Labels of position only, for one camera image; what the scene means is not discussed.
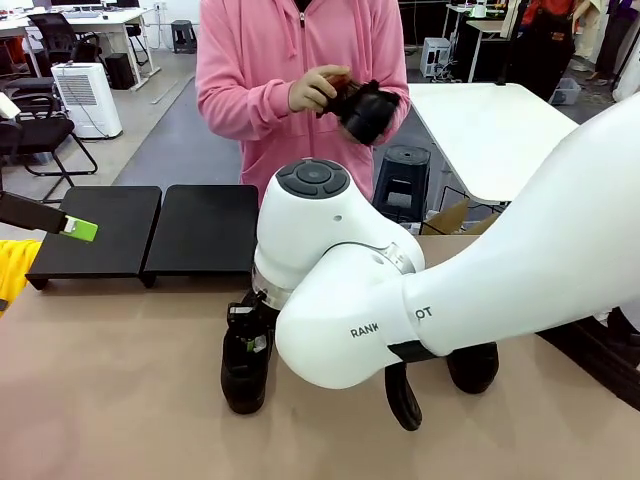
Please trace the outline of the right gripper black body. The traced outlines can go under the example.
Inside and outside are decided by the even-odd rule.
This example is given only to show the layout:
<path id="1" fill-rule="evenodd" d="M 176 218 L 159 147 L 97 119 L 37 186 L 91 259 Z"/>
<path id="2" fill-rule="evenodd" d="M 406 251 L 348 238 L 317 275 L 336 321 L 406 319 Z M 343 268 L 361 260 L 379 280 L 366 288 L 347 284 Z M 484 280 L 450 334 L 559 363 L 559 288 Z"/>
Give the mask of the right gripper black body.
<path id="1" fill-rule="evenodd" d="M 275 310 L 266 304 L 264 292 L 248 291 L 228 305 L 227 325 L 234 335 L 264 335 L 275 329 Z"/>

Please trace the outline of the person's right forearm pink sleeve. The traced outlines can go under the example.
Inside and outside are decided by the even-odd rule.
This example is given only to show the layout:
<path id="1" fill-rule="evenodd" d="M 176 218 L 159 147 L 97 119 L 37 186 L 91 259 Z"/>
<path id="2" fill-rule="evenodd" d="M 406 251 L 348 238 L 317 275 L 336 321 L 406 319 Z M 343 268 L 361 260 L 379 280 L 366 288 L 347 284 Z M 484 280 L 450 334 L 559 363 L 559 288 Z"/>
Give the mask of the person's right forearm pink sleeve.
<path id="1" fill-rule="evenodd" d="M 197 105 L 214 134 L 256 141 L 279 128 L 291 114 L 289 92 L 293 84 L 275 79 L 247 87 L 235 67 L 198 69 Z"/>

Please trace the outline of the black shoe stand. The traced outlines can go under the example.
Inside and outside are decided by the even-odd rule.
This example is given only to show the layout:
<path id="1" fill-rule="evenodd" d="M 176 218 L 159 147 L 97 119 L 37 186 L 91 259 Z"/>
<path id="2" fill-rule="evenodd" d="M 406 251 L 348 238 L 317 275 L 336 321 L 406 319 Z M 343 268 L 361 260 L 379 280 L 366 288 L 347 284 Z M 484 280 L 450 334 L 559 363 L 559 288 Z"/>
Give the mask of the black shoe stand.
<path id="1" fill-rule="evenodd" d="M 50 280 L 146 279 L 144 266 L 161 208 L 157 186 L 79 186 L 61 203 L 68 214 L 98 226 L 91 242 L 45 236 L 26 279 L 42 290 Z"/>
<path id="2" fill-rule="evenodd" d="M 140 279 L 251 277 L 258 190 L 251 185 L 172 185 L 164 195 Z"/>

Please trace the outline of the person's left hand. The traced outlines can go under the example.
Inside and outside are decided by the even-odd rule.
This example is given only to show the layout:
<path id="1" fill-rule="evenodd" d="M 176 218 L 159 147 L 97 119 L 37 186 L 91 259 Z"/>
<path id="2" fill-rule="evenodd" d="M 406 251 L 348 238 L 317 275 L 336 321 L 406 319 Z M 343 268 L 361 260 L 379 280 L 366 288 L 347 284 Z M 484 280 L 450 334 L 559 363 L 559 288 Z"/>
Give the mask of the person's left hand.
<path id="1" fill-rule="evenodd" d="M 340 122 L 339 126 L 341 134 L 347 141 L 356 145 L 374 147 L 382 145 L 387 140 L 393 121 L 390 120 L 385 124 L 362 121 L 355 124 Z"/>

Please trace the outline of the yellow fabric bag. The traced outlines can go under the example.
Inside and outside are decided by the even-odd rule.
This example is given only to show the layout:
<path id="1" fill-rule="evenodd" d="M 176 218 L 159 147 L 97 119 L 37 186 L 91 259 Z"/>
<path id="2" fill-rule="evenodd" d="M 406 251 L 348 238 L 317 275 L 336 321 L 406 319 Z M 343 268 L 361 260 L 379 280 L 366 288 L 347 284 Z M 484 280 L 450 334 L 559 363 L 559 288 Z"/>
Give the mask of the yellow fabric bag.
<path id="1" fill-rule="evenodd" d="M 37 240 L 0 240 L 0 318 L 26 286 L 26 274 L 41 244 Z"/>

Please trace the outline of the white dehumidifier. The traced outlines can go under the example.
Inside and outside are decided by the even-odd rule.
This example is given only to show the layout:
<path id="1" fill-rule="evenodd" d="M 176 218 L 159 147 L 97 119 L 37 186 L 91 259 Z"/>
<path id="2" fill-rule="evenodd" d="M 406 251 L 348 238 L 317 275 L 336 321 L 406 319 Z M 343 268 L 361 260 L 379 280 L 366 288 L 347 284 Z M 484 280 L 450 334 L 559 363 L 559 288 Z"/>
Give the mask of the white dehumidifier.
<path id="1" fill-rule="evenodd" d="M 62 63 L 51 69 L 74 133 L 80 139 L 116 138 L 123 133 L 104 67 L 100 63 Z"/>

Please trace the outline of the black computer tower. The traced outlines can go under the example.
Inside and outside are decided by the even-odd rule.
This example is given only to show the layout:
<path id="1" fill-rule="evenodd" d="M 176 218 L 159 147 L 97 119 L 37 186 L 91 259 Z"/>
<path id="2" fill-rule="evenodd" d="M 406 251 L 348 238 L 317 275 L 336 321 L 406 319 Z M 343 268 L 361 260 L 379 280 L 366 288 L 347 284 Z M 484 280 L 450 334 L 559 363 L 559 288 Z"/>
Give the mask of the black computer tower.
<path id="1" fill-rule="evenodd" d="M 127 54 L 112 53 L 104 58 L 104 63 L 113 89 L 128 90 L 135 85 Z"/>

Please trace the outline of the black mesh office chair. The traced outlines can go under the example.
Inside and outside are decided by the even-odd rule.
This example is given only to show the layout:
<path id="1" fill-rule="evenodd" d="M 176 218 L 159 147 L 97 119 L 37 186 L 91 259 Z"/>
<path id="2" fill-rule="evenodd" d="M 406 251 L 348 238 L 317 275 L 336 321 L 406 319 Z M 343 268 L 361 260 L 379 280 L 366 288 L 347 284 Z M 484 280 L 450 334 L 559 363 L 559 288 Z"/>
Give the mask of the black mesh office chair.
<path id="1" fill-rule="evenodd" d="M 101 62 L 102 49 L 96 34 L 76 33 L 60 13 L 32 14 L 28 18 L 39 30 L 41 43 L 51 64 Z"/>

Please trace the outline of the black plastic stool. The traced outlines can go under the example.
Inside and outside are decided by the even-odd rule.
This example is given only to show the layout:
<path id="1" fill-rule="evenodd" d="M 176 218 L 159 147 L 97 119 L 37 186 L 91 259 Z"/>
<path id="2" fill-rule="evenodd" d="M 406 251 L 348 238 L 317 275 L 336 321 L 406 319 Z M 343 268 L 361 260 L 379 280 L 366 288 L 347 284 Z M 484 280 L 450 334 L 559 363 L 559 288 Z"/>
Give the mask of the black plastic stool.
<path id="1" fill-rule="evenodd" d="M 383 156 L 373 206 L 396 222 L 422 222 L 429 184 L 431 152 L 394 145 Z"/>

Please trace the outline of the brown cardboard box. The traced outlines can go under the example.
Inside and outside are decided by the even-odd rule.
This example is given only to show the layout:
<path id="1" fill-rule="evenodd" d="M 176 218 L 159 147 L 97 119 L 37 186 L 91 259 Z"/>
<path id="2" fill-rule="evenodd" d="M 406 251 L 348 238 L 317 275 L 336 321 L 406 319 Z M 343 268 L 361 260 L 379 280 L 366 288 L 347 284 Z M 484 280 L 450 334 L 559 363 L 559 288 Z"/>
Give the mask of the brown cardboard box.
<path id="1" fill-rule="evenodd" d="M 481 235 L 499 218 L 499 213 L 491 213 L 481 221 L 467 222 L 469 199 L 461 200 L 454 205 L 438 211 L 429 219 L 425 219 L 420 227 L 420 235 Z"/>

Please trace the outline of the white table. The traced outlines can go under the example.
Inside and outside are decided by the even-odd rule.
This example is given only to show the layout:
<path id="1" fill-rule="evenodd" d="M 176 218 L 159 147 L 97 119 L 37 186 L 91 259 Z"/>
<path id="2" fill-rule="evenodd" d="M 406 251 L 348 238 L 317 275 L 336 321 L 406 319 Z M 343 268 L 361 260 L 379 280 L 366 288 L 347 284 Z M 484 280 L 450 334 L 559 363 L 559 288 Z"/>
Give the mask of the white table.
<path id="1" fill-rule="evenodd" d="M 412 83 L 412 106 L 465 192 L 511 202 L 578 124 L 521 85 Z"/>

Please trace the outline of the white computer case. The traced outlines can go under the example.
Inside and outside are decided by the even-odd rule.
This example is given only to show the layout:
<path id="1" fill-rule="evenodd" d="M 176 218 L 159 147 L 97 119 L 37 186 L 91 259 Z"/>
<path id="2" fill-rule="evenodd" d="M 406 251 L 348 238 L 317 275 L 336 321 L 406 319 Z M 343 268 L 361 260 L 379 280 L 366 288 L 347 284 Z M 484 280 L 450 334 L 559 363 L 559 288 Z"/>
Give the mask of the white computer case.
<path id="1" fill-rule="evenodd" d="M 420 71 L 424 78 L 434 78 L 449 64 L 451 43 L 446 38 L 426 37 L 423 41 Z"/>

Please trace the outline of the black pole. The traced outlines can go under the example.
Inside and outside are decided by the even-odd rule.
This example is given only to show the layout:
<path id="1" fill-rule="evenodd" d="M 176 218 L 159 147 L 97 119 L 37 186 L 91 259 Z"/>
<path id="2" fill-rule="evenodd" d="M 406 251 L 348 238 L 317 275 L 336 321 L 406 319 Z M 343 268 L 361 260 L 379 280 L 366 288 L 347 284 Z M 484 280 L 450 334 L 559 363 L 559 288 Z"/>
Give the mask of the black pole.
<path id="1" fill-rule="evenodd" d="M 520 3 L 518 4 L 517 10 L 516 10 L 515 19 L 511 26 L 510 34 L 508 37 L 508 46 L 507 46 L 507 51 L 506 51 L 505 59 L 503 62 L 502 70 L 496 81 L 497 86 L 504 86 L 506 84 L 508 69 L 511 64 L 511 58 L 515 49 L 515 44 L 518 37 L 518 31 L 520 28 L 520 24 L 522 22 L 522 18 L 526 11 L 526 8 L 527 8 L 527 1 L 520 0 Z"/>

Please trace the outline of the grey storage bin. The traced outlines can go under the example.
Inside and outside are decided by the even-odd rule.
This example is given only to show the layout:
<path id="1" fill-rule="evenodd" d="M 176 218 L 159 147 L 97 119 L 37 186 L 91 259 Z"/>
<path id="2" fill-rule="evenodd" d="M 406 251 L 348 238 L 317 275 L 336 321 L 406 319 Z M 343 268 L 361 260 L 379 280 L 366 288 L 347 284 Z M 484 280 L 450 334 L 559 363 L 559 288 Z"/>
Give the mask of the grey storage bin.
<path id="1" fill-rule="evenodd" d="M 550 97 L 549 103 L 553 106 L 573 105 L 580 92 L 581 85 L 574 78 L 563 77 Z"/>

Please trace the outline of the person in dark trousers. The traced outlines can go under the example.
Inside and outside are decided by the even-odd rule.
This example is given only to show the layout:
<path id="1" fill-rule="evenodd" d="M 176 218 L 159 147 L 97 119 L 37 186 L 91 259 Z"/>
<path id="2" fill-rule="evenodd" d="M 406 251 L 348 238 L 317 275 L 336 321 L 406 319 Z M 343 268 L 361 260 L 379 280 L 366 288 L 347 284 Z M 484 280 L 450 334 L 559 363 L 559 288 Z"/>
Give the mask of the person in dark trousers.
<path id="1" fill-rule="evenodd" d="M 609 15 L 603 42 L 591 80 L 596 85 L 607 85 L 613 76 L 618 50 L 640 12 L 636 0 L 610 0 Z"/>

